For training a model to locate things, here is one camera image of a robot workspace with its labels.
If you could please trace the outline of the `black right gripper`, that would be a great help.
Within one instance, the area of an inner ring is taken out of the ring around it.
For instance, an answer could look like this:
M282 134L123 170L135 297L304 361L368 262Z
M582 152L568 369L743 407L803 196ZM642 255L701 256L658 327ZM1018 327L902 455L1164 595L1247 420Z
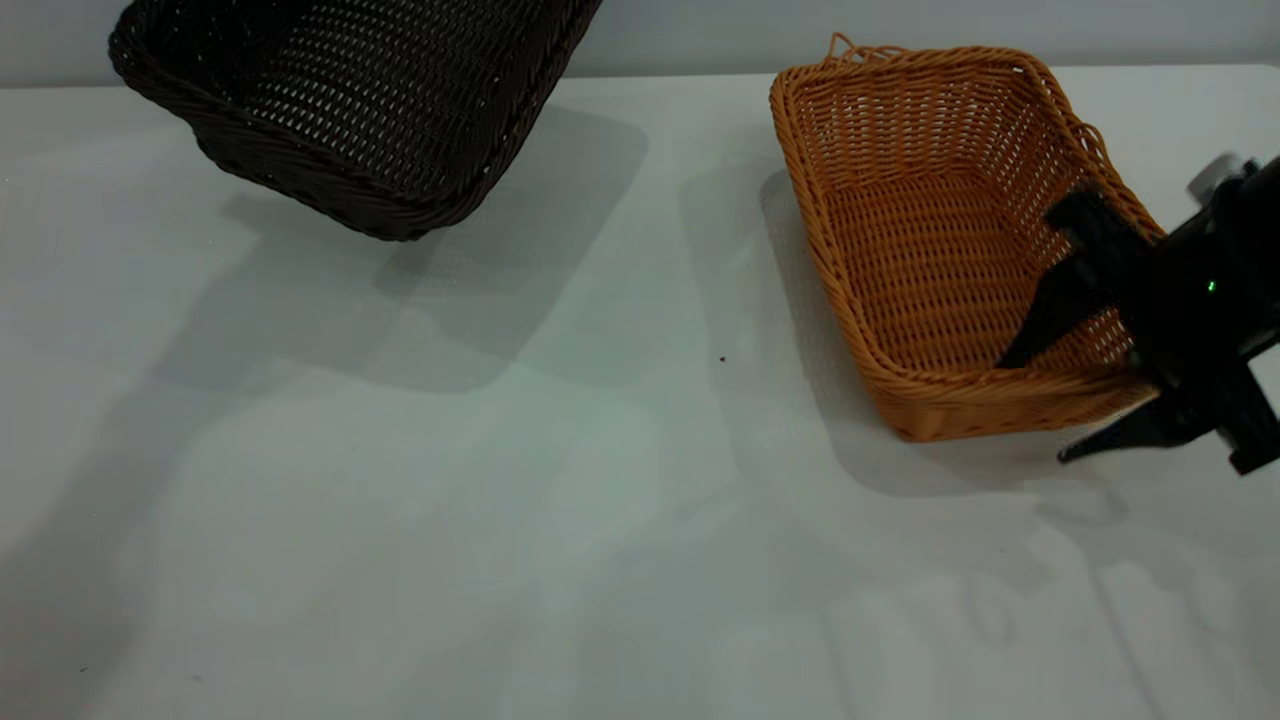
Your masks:
M1152 245L1097 192L1071 191L1046 214L1071 251L1039 278L998 360L1023 368L1117 306ZM1240 475L1277 459L1277 413L1251 361L1277 342L1277 163L1248 161L1160 246L1133 331L1158 393L1057 452L1061 464L1129 448L1176 448L1216 433Z

